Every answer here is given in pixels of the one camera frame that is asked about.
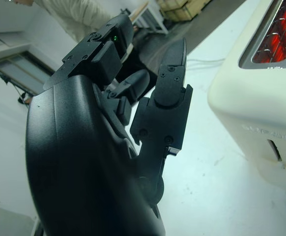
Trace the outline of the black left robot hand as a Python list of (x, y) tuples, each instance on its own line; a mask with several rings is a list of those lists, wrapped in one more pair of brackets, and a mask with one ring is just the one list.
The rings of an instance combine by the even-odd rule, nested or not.
[(133, 39), (120, 14), (85, 37), (32, 99), (26, 167), (49, 236), (163, 236), (157, 207), (168, 155), (182, 149), (193, 89), (186, 41), (174, 42), (156, 82), (139, 70), (108, 89)]

